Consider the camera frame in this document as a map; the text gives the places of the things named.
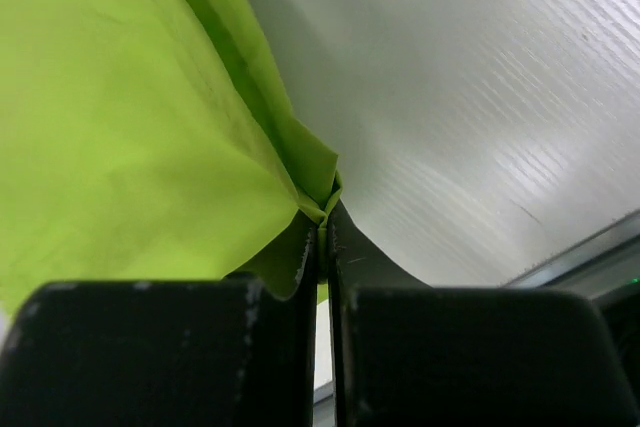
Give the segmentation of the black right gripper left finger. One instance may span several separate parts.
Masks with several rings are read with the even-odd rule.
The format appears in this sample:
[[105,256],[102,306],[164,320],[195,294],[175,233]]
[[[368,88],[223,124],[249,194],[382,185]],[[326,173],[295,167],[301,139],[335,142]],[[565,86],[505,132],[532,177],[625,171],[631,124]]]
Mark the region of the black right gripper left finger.
[[297,214],[220,281],[58,281],[1,351],[5,426],[308,426],[317,233]]

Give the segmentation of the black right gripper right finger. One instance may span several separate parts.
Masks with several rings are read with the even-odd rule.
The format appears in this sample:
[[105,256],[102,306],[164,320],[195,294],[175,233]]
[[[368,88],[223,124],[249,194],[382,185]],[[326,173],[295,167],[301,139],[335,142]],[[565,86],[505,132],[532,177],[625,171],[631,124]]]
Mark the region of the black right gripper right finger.
[[545,288],[435,288],[351,219],[328,221],[340,426],[635,426],[598,306]]

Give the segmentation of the lime green shorts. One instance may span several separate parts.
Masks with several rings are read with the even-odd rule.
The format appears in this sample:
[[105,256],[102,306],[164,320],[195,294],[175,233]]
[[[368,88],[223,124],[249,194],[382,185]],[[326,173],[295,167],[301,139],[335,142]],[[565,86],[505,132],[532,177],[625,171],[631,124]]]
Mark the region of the lime green shorts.
[[248,0],[1,0],[6,313],[48,281],[220,279],[340,192]]

